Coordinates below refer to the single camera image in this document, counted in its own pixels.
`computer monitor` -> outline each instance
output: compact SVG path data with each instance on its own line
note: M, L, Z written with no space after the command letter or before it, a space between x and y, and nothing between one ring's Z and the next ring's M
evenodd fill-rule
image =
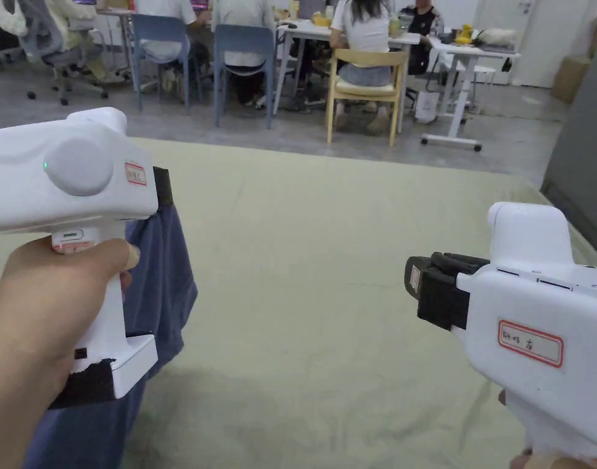
M300 0L298 17L301 20L309 20L317 11L320 11L322 16L324 16L326 9L327 0Z

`handheld controller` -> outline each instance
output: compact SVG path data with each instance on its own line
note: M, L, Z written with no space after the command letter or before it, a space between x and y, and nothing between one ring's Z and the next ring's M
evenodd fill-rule
M125 129L125 115L109 107L0 129L0 232L50 233L56 252L74 255L124 238L126 220L155 213L151 159ZM52 407L118 399L156 362L152 335L125 336L115 277Z
M502 202L488 221L489 261L410 258L407 291L505 388L534 453L597 467L597 268L574 263L556 208Z

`wooden chair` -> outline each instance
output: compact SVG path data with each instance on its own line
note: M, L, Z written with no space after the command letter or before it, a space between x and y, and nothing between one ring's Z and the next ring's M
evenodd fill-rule
M396 123L399 116L400 90L403 84L403 71L407 67L409 54L406 52L362 52L349 49L335 49L331 61L329 79L329 98L327 100L327 143L331 143L333 134L333 110L335 100L383 101L394 103L390 147L396 139ZM338 60L362 67L393 67L393 83L385 86L356 86L337 76Z

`blue plastic chair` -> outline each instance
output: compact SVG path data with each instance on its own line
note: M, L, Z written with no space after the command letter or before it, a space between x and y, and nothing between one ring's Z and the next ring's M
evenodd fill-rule
M190 70L188 60L191 59L195 67L195 79L197 80L198 100L203 101L201 88L201 76L198 70L197 58L190 53L190 38L186 32L186 25L178 18L170 16L132 15L134 25L134 82L136 83L136 94L138 95L138 109L142 110L142 90L140 86L140 60L146 59L158 64L157 79L158 92L162 97L162 65L178 59L184 67L184 82L186 86L186 109L190 109ZM181 43L182 48L174 59L165 60L154 57L144 50L141 41L165 41Z
M240 73L227 67L225 52L251 52L264 56L262 67L256 71ZM232 73L250 76L263 71L266 74L266 128L272 125L272 94L275 67L275 36L267 27L219 24L214 34L214 113L216 127L220 126L220 75L223 79L223 112L226 108L227 76Z

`denim shorts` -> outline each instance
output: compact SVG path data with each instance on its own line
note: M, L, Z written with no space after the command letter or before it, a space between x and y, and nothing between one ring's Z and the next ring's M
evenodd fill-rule
M357 67L346 64L338 72L345 82L356 86L384 86L392 83L391 67Z

